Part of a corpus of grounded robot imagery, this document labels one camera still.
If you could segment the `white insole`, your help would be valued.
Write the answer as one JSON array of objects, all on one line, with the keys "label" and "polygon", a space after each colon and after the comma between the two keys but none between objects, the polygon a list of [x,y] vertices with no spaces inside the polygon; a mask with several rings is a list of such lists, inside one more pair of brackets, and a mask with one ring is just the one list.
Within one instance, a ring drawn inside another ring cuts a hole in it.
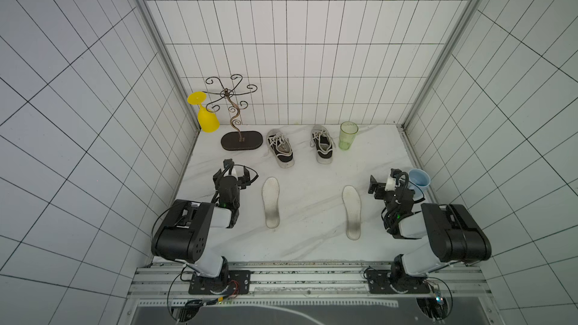
[{"label": "white insole", "polygon": [[280,186],[274,177],[265,180],[262,187],[262,198],[265,212],[266,226],[275,229],[280,224],[278,210],[278,200],[280,196]]},{"label": "white insole", "polygon": [[344,187],[342,197],[346,209],[346,236],[357,241],[361,237],[361,197],[351,185]]}]

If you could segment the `black white sneaker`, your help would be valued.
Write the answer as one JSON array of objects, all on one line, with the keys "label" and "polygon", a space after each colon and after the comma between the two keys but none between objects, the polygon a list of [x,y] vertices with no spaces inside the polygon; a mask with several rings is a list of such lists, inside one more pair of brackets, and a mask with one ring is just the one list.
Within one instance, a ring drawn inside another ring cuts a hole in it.
[{"label": "black white sneaker", "polygon": [[316,159],[320,164],[327,165],[333,162],[334,141],[324,126],[313,126],[310,146],[314,147]]},{"label": "black white sneaker", "polygon": [[269,131],[266,141],[268,148],[281,168],[287,169],[294,165],[294,152],[291,143],[279,129]]}]

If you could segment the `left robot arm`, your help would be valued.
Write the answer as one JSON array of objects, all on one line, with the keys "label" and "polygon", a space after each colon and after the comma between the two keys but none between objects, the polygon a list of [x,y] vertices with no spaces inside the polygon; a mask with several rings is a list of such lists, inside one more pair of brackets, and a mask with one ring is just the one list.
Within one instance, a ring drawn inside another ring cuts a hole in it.
[{"label": "left robot arm", "polygon": [[248,293],[251,272],[232,271],[225,257],[206,249],[209,230],[232,229],[240,209],[240,191],[251,186],[258,173],[232,159],[212,177],[215,194],[208,203],[176,200],[155,224],[151,252],[156,257],[184,266],[183,281],[190,283],[189,294],[214,294],[223,298]]}]

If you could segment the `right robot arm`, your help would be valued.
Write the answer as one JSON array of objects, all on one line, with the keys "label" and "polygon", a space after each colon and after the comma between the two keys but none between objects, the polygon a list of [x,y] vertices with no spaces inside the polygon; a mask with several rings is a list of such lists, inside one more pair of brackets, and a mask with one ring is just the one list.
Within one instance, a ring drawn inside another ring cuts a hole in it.
[{"label": "right robot arm", "polygon": [[427,203],[430,176],[420,169],[392,169],[387,181],[370,177],[368,194],[382,200],[385,230],[395,239],[427,242],[394,258],[389,269],[364,271],[370,293],[426,294],[433,290],[428,275],[455,263],[488,260],[488,237],[463,205]]}]

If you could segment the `blue mug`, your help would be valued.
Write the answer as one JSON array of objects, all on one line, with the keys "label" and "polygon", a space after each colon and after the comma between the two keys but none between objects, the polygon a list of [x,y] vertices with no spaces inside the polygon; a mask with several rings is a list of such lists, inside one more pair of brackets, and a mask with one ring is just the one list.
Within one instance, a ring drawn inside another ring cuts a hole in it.
[{"label": "blue mug", "polygon": [[430,176],[425,171],[421,169],[411,169],[408,172],[409,175],[409,186],[410,190],[414,191],[414,200],[419,200],[424,198],[427,189],[430,186]]}]

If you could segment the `black metal cup rack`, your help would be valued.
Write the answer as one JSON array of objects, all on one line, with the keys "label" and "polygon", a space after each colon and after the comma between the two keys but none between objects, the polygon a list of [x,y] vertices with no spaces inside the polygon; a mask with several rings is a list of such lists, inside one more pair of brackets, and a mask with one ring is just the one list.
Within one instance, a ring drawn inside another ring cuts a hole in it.
[{"label": "black metal cup rack", "polygon": [[256,150],[263,144],[263,135],[260,132],[254,130],[241,130],[239,128],[242,124],[240,119],[241,111],[248,108],[248,102],[245,100],[237,102],[235,98],[253,94],[258,90],[257,85],[247,84],[247,90],[245,92],[237,92],[237,88],[243,82],[243,79],[244,78],[241,74],[231,75],[230,80],[233,82],[232,88],[225,87],[221,78],[216,76],[206,78],[205,80],[207,86],[218,82],[221,87],[220,92],[205,91],[205,94],[217,96],[217,99],[208,104],[210,111],[219,111],[219,102],[225,101],[229,105],[228,111],[233,114],[230,118],[230,126],[233,128],[233,132],[228,132],[221,138],[221,147],[227,151]]}]

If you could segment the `yellow plastic wine glass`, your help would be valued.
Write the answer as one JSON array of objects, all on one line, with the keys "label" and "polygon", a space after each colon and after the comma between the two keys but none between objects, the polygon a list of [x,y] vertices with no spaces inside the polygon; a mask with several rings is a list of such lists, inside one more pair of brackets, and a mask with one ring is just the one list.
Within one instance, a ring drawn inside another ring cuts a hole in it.
[{"label": "yellow plastic wine glass", "polygon": [[203,132],[215,132],[220,127],[219,120],[215,113],[210,112],[203,106],[203,102],[205,102],[207,94],[204,92],[195,92],[191,93],[188,96],[188,103],[190,105],[197,105],[198,113],[197,113],[197,120]]}]

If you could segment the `green transparent cup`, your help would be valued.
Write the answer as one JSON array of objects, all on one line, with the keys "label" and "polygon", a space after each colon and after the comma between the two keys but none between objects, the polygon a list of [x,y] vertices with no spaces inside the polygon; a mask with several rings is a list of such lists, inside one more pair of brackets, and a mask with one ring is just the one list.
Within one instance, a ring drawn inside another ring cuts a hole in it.
[{"label": "green transparent cup", "polygon": [[340,125],[339,148],[349,150],[358,134],[358,125],[351,121],[346,121]]}]

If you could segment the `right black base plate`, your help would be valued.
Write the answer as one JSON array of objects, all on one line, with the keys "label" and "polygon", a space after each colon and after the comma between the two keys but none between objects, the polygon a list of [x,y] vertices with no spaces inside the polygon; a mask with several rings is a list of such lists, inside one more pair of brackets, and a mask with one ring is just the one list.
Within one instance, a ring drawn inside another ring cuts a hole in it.
[{"label": "right black base plate", "polygon": [[430,293],[430,287],[425,283],[424,278],[408,275],[396,277],[388,270],[373,268],[365,269],[363,277],[367,281],[371,294],[426,295]]}]

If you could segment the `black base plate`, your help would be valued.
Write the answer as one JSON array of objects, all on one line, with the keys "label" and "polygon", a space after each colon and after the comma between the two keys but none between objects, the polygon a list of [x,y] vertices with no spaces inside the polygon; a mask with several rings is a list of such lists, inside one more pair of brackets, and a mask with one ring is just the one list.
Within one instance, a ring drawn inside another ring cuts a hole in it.
[{"label": "black base plate", "polygon": [[388,270],[373,268],[365,269],[363,277],[367,281],[371,294],[426,295],[430,293],[430,287],[425,283],[424,278],[408,275],[396,277]]},{"label": "black base plate", "polygon": [[190,280],[188,293],[203,296],[245,295],[249,292],[251,272],[248,270],[230,270],[217,278],[194,275]]}]

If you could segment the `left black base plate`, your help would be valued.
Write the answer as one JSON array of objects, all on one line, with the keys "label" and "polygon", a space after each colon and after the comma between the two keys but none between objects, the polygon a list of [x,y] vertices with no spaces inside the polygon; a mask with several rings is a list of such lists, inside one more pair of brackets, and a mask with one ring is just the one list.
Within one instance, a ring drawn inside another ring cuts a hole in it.
[{"label": "left black base plate", "polygon": [[190,280],[188,293],[203,296],[245,295],[249,292],[251,272],[248,270],[230,270],[217,278],[194,275]]}]

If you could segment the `aluminium mounting rail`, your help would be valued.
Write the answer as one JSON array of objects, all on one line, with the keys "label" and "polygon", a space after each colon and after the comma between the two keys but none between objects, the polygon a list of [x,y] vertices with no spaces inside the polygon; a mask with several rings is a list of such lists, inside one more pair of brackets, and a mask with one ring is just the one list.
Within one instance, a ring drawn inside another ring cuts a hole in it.
[{"label": "aluminium mounting rail", "polygon": [[[386,298],[425,296],[436,290],[454,297],[485,296],[489,286],[475,266],[453,265],[428,275],[419,286],[394,291],[387,279],[389,262],[231,262],[230,278],[239,288],[239,299]],[[191,278],[192,272],[177,263],[159,262],[137,269],[129,288],[132,299],[208,299],[219,293]]]}]

